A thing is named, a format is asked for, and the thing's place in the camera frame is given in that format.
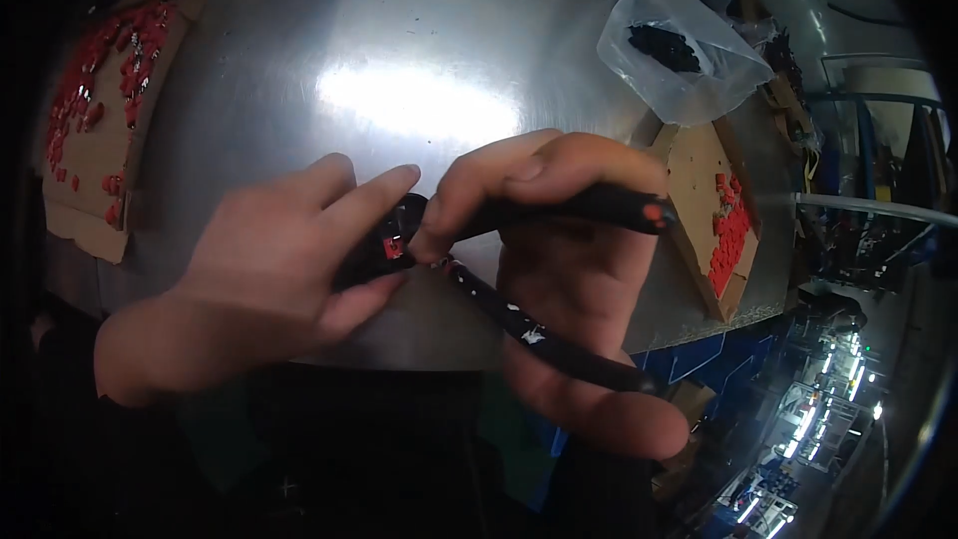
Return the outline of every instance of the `black cable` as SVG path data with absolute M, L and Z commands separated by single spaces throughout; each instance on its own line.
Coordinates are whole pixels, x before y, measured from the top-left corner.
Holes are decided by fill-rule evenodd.
M 910 28 L 910 25 L 904 21 L 898 21 L 892 18 L 865 17 L 864 15 L 858 15 L 857 13 L 849 11 L 848 9 L 843 9 L 832 2 L 826 2 L 825 5 L 836 13 L 841 13 L 845 17 L 851 17 L 865 23 L 872 23 L 874 25 L 888 25 L 889 27 L 903 27 L 905 29 Z

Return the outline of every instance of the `metal workbench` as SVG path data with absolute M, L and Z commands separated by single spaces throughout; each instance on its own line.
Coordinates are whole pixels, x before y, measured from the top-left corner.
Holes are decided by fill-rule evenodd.
M 49 242 L 48 287 L 113 311 L 181 275 L 227 190 L 329 152 L 360 182 L 404 162 L 431 195 L 449 164 L 544 127 L 651 143 L 657 119 L 596 55 L 613 0 L 209 0 L 153 115 L 135 232 L 119 266 Z M 763 102 L 730 115 L 763 222 L 752 278 L 729 325 L 705 314 L 675 246 L 660 243 L 632 317 L 637 352 L 782 312 L 794 206 L 785 150 Z M 494 280 L 495 234 L 454 253 Z M 413 369 L 497 365 L 499 333 L 428 270 L 326 362 Z

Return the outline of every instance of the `fluorescent light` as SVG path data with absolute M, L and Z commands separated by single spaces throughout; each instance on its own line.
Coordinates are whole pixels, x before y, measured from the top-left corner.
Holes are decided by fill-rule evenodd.
M 755 509 L 755 505 L 758 503 L 759 503 L 759 498 L 755 498 L 754 500 L 752 500 L 752 503 L 748 505 L 748 508 L 746 508 L 745 511 L 741 513 L 741 516 L 738 517 L 739 524 L 741 524 L 742 522 L 744 522 L 746 518 L 748 518 L 748 515 L 752 513 L 752 509 Z
M 795 430 L 795 435 L 792 437 L 796 441 L 801 441 L 805 438 L 805 434 L 808 433 L 808 427 L 811 426 L 811 421 L 815 419 L 815 407 L 808 409 L 808 413 L 804 418 L 802 418 L 802 423 L 798 426 L 798 429 Z
M 771 533 L 768 533 L 768 536 L 765 537 L 765 539 L 772 539 L 772 537 L 775 536 L 775 533 L 777 533 L 777 532 L 779 532 L 779 531 L 782 530 L 782 527 L 784 527 L 784 520 L 783 520 L 783 521 L 779 521 L 779 523 L 778 523 L 777 525 L 775 525 L 775 528 L 772 529 L 772 532 L 771 532 Z
M 858 388 L 861 387 L 861 375 L 865 374 L 865 365 L 861 365 L 861 368 L 858 369 L 858 376 L 855 380 L 855 387 L 852 388 L 852 395 L 848 396 L 849 402 L 855 401 L 855 396 L 858 393 Z

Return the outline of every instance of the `black clothing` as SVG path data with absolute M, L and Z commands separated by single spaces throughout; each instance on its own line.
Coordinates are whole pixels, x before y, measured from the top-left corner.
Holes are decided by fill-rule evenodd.
M 482 375 L 283 364 L 245 379 L 268 462 L 225 492 L 198 467 L 170 405 L 98 401 L 92 338 L 39 351 L 49 474 L 61 518 L 99 536 L 653 536 L 650 462 L 571 437 L 541 514 L 502 490 L 476 435 Z

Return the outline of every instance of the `finger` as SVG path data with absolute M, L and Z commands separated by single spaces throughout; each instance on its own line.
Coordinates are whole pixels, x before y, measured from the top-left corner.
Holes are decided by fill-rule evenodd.
M 405 272 L 377 277 L 329 297 L 319 319 L 323 341 L 338 341 L 376 315 L 407 280 Z
M 311 207 L 326 209 L 356 186 L 353 162 L 333 152 L 302 171 L 295 171 L 275 182 Z
M 523 204 L 555 204 L 605 182 L 665 196 L 665 166 L 645 152 L 592 134 L 566 134 L 507 171 L 504 195 Z
M 538 170 L 533 177 L 507 173 L 504 195 L 522 204 L 555 204 L 602 182 L 638 192 L 666 196 L 668 176 L 661 161 L 609 138 L 566 134 L 545 144 L 518 170 Z M 605 228 L 602 253 L 614 260 L 606 267 L 616 278 L 641 283 L 652 265 L 657 237 Z
M 570 379 L 512 338 L 504 356 L 503 373 L 519 399 L 596 448 L 662 461 L 688 441 L 685 416 L 660 398 Z
M 403 164 L 358 186 L 323 211 L 321 225 L 332 233 L 326 247 L 334 268 L 393 209 L 420 177 L 415 164 Z
M 500 139 L 456 159 L 439 181 L 423 224 L 409 244 L 417 260 L 430 263 L 445 256 L 485 198 L 502 195 L 502 172 L 561 135 L 556 129 L 539 130 Z

